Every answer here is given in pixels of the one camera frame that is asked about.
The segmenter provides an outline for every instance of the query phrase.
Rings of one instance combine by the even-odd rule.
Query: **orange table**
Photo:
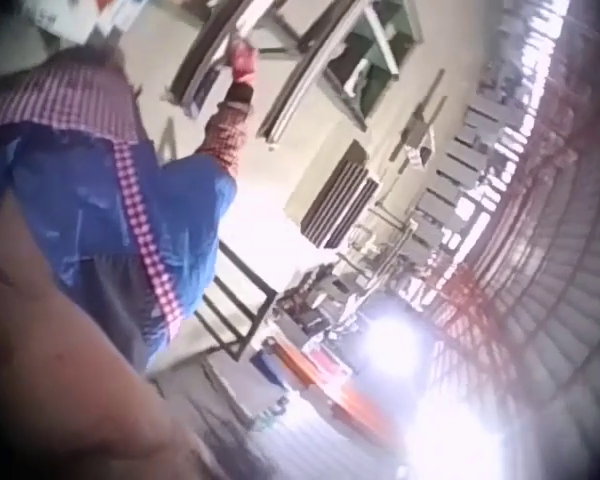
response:
[[[357,392],[350,381],[338,386],[337,377],[327,373],[326,369],[318,368],[284,338],[273,339],[270,349],[305,387],[316,385],[325,393],[332,402],[335,418],[348,423],[375,444],[391,451],[401,450],[401,436],[391,421],[376,405]]]

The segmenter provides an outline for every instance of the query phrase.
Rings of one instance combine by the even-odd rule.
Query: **vent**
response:
[[[354,141],[302,219],[300,231],[317,247],[338,248],[378,191],[366,160]]]

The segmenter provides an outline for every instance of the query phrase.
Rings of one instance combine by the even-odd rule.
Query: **skin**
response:
[[[72,478],[197,478],[196,439],[54,287],[10,194],[0,208],[0,427]]]

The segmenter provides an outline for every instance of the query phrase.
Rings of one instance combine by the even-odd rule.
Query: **shirt sleeve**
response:
[[[252,97],[250,85],[232,84],[224,101],[218,105],[218,111],[207,122],[204,140],[196,150],[196,153],[211,155],[234,178],[247,141]]]

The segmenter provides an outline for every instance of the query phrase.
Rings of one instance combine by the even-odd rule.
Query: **black metal frame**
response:
[[[253,312],[242,300],[238,298],[234,291],[216,275],[213,279],[213,283],[220,289],[220,291],[226,296],[231,303],[238,309],[242,315],[244,315],[250,322],[251,326],[247,331],[246,335],[243,335],[236,326],[227,318],[226,315],[220,311],[220,308],[209,298],[205,293],[202,296],[202,302],[209,307],[209,310],[218,317],[218,320],[229,330],[235,339],[231,341],[224,341],[222,337],[214,330],[209,321],[200,313],[200,310],[196,311],[195,316],[200,321],[202,326],[209,332],[213,339],[220,345],[220,347],[227,352],[227,354],[233,358],[236,362],[240,360],[246,348],[248,347],[251,340],[255,336],[258,328],[262,325],[263,320],[267,314],[271,311],[271,308],[278,299],[279,293],[277,290],[269,286],[257,273],[255,273],[246,263],[244,263],[233,250],[231,250],[227,244],[220,242],[220,252],[227,257],[227,259],[242,273],[247,279],[253,283],[258,290],[265,295],[264,302],[258,307],[256,312]]]

